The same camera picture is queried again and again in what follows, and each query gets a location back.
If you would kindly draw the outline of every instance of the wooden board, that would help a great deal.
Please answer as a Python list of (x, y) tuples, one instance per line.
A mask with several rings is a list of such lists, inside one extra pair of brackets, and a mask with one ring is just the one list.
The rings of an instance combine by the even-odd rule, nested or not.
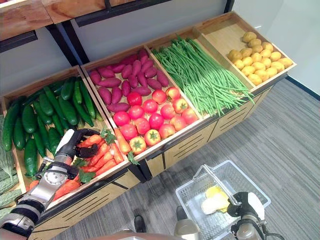
[(0, 41), (53, 24), (41, 0), (0, 4)]

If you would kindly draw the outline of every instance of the shoe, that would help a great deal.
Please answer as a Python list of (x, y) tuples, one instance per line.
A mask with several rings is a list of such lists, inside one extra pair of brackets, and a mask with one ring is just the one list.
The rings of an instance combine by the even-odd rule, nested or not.
[(146, 224), (142, 216), (138, 215), (134, 217), (134, 227), (136, 233), (146, 233)]

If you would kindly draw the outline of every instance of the gray carpet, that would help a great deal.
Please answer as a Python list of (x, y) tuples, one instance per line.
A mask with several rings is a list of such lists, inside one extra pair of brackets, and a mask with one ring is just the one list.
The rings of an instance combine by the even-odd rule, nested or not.
[(319, 101), (282, 80), (244, 122), (54, 240), (85, 240), (134, 229), (136, 214), (144, 217), (148, 232), (173, 234), (179, 205), (176, 188), (191, 180), (200, 165), (215, 166), (225, 160), (232, 160), (270, 197), (266, 208), (270, 231), (286, 240), (318, 240), (319, 109)]

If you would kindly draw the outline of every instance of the white wall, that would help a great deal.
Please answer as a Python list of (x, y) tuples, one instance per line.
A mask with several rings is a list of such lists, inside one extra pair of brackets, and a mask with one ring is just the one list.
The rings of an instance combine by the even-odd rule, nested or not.
[(236, 0), (233, 9), (298, 65), (288, 74), (320, 94), (320, 1)]

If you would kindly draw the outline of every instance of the wooden produce bin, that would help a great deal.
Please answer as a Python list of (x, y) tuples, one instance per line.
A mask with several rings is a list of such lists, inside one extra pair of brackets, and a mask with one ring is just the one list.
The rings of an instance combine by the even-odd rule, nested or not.
[[(22, 87), (3, 96), (2, 106), (4, 116), (7, 113), (9, 102), (17, 97), (29, 96), (48, 84), (65, 80), (73, 76), (80, 76), (82, 78), (96, 108), (103, 118), (103, 121), (94, 120), (94, 127), (90, 127), (86, 123), (84, 128), (92, 128), (101, 131), (104, 126), (107, 126), (107, 128), (113, 133), (107, 117), (102, 111), (100, 104), (97, 102), (79, 66), (75, 66), (37, 80), (26, 87)], [(26, 187), (32, 180), (30, 177), (25, 176), (26, 170), (24, 167), (24, 151), (17, 150), (15, 145), (12, 144), (12, 152), (19, 178), (19, 187), (22, 193), (25, 193)], [(47, 156), (53, 157), (48, 150)], [(139, 175), (135, 169), (132, 171), (129, 170), (132, 169), (132, 165), (126, 156), (123, 155), (123, 158), (124, 161), (115, 167), (93, 178), (90, 182), (81, 185), (76, 190), (53, 201), (41, 217), (39, 224), (35, 227), (34, 232), (29, 239), (49, 240), (53, 238), (66, 228), (76, 224), (81, 219), (90, 215), (97, 209), (103, 207), (105, 204), (111, 202), (113, 199), (124, 193), (126, 190), (138, 184), (140, 179), (142, 179), (142, 174)], [(38, 163), (41, 164), (41, 162), (42, 158), (38, 155)]]

